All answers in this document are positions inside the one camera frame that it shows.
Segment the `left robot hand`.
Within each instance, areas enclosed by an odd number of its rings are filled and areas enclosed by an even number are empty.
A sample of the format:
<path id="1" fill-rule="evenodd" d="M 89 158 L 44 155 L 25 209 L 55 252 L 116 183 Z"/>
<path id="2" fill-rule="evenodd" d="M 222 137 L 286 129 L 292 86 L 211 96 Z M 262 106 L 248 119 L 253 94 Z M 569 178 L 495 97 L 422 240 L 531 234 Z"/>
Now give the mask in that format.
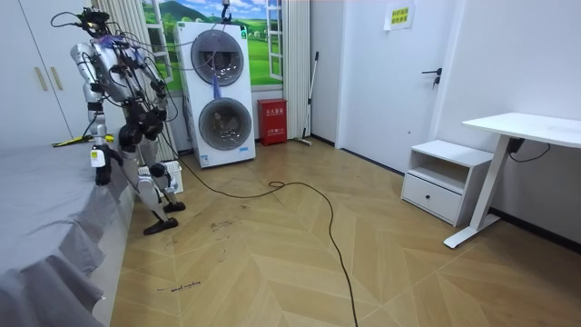
<path id="1" fill-rule="evenodd" d="M 91 152 L 91 166 L 95 169 L 95 183 L 107 185 L 111 181 L 112 160 L 123 166 L 122 157 L 107 144 L 96 144 Z"/>

